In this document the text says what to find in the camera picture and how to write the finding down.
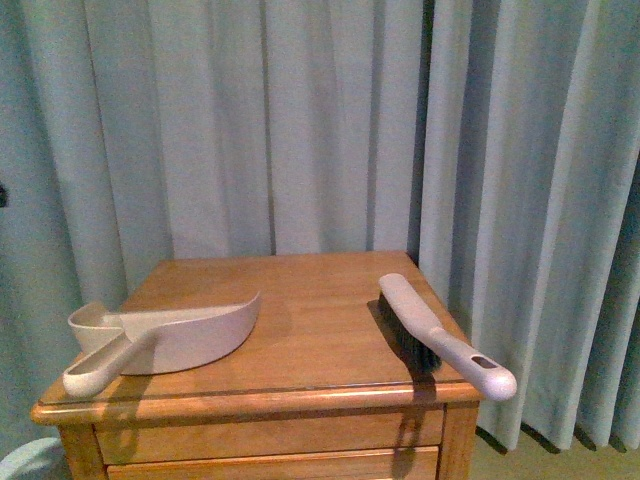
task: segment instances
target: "white plastic dustpan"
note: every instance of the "white plastic dustpan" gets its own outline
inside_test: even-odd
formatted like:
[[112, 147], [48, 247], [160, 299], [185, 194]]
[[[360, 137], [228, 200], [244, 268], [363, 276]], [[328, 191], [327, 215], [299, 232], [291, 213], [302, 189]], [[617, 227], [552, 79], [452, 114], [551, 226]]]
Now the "white plastic dustpan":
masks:
[[242, 345], [259, 310], [259, 294], [241, 305], [137, 313], [110, 313], [90, 303], [69, 317], [86, 356], [65, 370], [64, 388], [89, 397], [119, 374], [177, 372], [213, 362]]

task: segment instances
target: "wooden drawer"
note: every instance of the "wooden drawer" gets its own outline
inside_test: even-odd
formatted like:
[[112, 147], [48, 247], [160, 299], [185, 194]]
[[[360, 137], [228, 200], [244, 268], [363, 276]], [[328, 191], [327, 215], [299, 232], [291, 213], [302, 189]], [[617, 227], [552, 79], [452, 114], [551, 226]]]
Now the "wooden drawer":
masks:
[[96, 425], [105, 464], [430, 446], [442, 438], [443, 410], [314, 412], [202, 425], [122, 429]]
[[282, 480], [304, 478], [433, 480], [438, 447], [111, 466], [109, 480]]

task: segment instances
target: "handle hole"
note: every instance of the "handle hole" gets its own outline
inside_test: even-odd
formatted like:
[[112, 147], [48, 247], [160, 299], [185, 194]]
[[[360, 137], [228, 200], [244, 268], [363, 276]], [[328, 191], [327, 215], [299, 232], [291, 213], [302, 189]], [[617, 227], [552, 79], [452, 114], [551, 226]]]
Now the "handle hole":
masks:
[[471, 357], [471, 360], [476, 362], [482, 368], [498, 368], [498, 366], [495, 363], [493, 363], [492, 361], [490, 361], [486, 357], [479, 357], [479, 356], [476, 355], [474, 357]]

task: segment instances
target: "brush bristles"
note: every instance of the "brush bristles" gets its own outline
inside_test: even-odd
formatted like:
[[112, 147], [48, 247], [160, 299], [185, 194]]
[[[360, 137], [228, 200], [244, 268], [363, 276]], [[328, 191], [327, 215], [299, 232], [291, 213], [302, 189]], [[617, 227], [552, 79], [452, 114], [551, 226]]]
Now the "brush bristles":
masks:
[[419, 373], [431, 373], [440, 368], [442, 365], [440, 357], [407, 331], [382, 293], [378, 300], [378, 309], [385, 325], [393, 333], [396, 342], [405, 353], [405, 361], [409, 363], [409, 368], [413, 368]]

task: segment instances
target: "wooden furniture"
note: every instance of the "wooden furniture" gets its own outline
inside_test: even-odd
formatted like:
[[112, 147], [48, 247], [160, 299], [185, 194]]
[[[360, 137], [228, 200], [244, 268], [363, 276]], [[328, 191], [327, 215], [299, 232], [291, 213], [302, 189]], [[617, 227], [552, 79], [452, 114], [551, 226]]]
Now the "wooden furniture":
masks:
[[464, 479], [481, 396], [446, 364], [409, 371], [377, 310], [390, 272], [464, 338], [402, 252], [167, 261], [122, 309], [260, 290], [247, 341], [203, 367], [122, 376], [90, 399], [58, 379], [32, 418], [59, 428], [76, 480]]

